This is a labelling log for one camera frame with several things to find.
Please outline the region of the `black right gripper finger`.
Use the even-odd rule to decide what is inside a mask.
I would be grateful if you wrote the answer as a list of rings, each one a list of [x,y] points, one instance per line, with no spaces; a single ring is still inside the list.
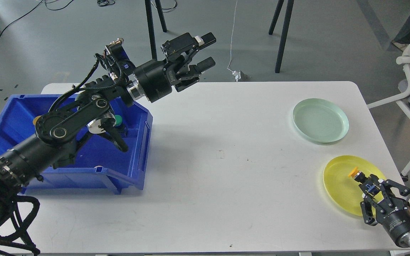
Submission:
[[[382,197],[377,200],[374,196],[363,193],[362,201],[360,202],[363,222],[366,225],[376,226],[377,224],[384,226],[387,217],[387,198]]]
[[[393,180],[375,179],[374,196],[380,194],[381,200],[374,201],[374,208],[410,208],[410,188]]]

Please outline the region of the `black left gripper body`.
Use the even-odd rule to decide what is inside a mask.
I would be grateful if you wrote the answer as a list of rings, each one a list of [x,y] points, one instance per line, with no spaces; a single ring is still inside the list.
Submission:
[[[127,92],[134,101],[146,97],[150,102],[165,97],[172,89],[182,92],[200,80],[200,76],[187,77],[191,60],[191,55],[171,60],[150,60],[135,68],[135,79],[127,84]]]

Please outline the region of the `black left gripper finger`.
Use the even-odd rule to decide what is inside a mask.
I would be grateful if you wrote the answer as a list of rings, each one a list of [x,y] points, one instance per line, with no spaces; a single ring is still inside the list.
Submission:
[[[214,66],[215,60],[212,57],[208,57],[197,64],[190,65],[187,77],[199,77],[203,72]]]
[[[167,59],[178,59],[183,53],[189,54],[190,51],[197,52],[216,42],[216,37],[209,32],[203,36],[191,36],[184,33],[174,39],[166,41],[161,45]]]

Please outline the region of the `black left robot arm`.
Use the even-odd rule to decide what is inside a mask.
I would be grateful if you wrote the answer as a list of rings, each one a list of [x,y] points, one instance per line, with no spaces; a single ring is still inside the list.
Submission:
[[[211,32],[194,37],[185,33],[162,45],[164,60],[151,59],[140,66],[130,61],[120,38],[106,45],[103,54],[96,53],[87,77],[34,119],[35,133],[0,155],[0,246],[39,255],[27,229],[40,203],[34,197],[20,196],[22,188],[33,179],[43,181],[41,173],[48,167],[73,164],[78,151],[95,134],[127,152],[110,102],[119,97],[130,107],[142,97],[155,102],[172,89],[189,88],[215,65],[212,57],[195,65],[192,58],[215,42]],[[0,255],[8,253],[0,250]]]

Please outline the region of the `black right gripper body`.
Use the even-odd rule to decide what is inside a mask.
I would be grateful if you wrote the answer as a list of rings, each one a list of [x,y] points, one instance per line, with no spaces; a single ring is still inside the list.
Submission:
[[[379,203],[378,222],[400,248],[410,249],[410,206],[401,199]]]

